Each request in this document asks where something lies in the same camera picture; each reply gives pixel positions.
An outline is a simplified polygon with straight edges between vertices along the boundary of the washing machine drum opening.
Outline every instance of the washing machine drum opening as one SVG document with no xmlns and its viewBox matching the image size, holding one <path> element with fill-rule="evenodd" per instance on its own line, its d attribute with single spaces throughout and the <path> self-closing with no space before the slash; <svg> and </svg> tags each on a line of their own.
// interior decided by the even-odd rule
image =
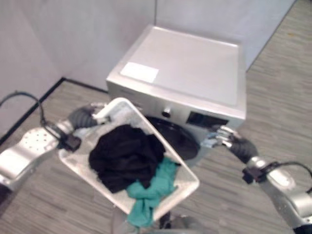
<svg viewBox="0 0 312 234">
<path fill-rule="evenodd" d="M 185 129 L 163 119 L 155 117 L 146 118 L 164 136 L 183 160 L 192 159 L 197 156 L 199 144 Z"/>
</svg>

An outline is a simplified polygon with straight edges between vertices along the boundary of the black garment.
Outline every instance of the black garment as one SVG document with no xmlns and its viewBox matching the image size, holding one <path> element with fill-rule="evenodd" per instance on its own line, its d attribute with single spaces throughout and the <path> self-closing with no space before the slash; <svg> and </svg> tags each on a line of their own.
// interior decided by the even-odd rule
<svg viewBox="0 0 312 234">
<path fill-rule="evenodd" d="M 90 167 L 102 183 L 116 193 L 139 180 L 145 188 L 163 160 L 165 148 L 154 135 L 121 125 L 101 136 L 90 153 Z"/>
</svg>

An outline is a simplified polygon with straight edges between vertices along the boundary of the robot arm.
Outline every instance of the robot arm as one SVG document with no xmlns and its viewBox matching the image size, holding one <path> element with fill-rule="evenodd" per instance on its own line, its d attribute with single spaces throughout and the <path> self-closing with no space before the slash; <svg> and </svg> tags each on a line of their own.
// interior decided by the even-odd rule
<svg viewBox="0 0 312 234">
<path fill-rule="evenodd" d="M 110 121 L 108 117 L 95 118 L 95 110 L 102 107 L 102 103 L 93 103 L 73 111 L 64 121 L 56 124 L 46 121 L 0 154 L 0 214 L 35 169 L 57 149 L 75 151 L 79 148 L 81 140 L 73 135 L 75 130 Z"/>
<path fill-rule="evenodd" d="M 294 178 L 281 166 L 300 165 L 298 162 L 268 162 L 257 153 L 256 147 L 232 129 L 221 126 L 213 134 L 215 145 L 224 145 L 246 165 L 243 179 L 248 183 L 255 181 L 268 195 L 278 213 L 297 234 L 312 234 L 312 189 L 302 191 L 296 186 Z"/>
</svg>

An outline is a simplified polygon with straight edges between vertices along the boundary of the white laundry basket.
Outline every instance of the white laundry basket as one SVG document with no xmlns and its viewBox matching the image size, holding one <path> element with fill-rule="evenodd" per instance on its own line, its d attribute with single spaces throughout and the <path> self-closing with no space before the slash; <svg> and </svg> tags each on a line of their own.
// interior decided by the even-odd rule
<svg viewBox="0 0 312 234">
<path fill-rule="evenodd" d="M 77 136 L 82 140 L 80 148 L 73 154 L 65 150 L 60 150 L 59 158 L 66 166 L 87 181 L 126 214 L 130 213 L 136 200 L 128 197 L 125 190 L 115 194 L 111 193 L 98 179 L 96 172 L 90 168 L 88 162 L 89 153 L 95 148 L 98 139 L 117 126 L 130 124 L 132 127 L 141 128 L 146 134 L 154 134 L 166 149 L 165 157 L 181 164 L 174 181 L 176 190 L 164 197 L 159 206 L 154 209 L 154 220 L 161 218 L 199 187 L 199 180 L 195 174 L 188 168 L 156 128 L 129 100 L 125 98 L 112 100 L 96 115 L 97 118 L 105 116 L 111 118 L 111 123 L 91 129 L 82 129 L 77 132 Z"/>
</svg>

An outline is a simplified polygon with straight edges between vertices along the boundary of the gray laminate floor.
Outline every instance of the gray laminate floor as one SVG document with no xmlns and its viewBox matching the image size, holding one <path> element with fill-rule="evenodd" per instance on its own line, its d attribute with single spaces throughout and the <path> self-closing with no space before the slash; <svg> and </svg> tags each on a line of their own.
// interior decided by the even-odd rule
<svg viewBox="0 0 312 234">
<path fill-rule="evenodd" d="M 247 72 L 247 120 L 240 128 L 272 160 L 298 160 L 312 167 L 311 3 L 298 0 Z M 63 83 L 44 102 L 49 120 L 65 118 L 76 107 L 108 96 Z M 32 114 L 0 147 L 16 143 L 38 125 Z M 292 233 L 269 199 L 241 180 L 241 165 L 224 149 L 200 162 L 200 188 L 175 211 L 204 223 L 208 234 Z M 290 168 L 300 187 L 308 174 Z M 44 162 L 0 219 L 1 234 L 108 234 L 112 204 L 63 166 Z"/>
</svg>

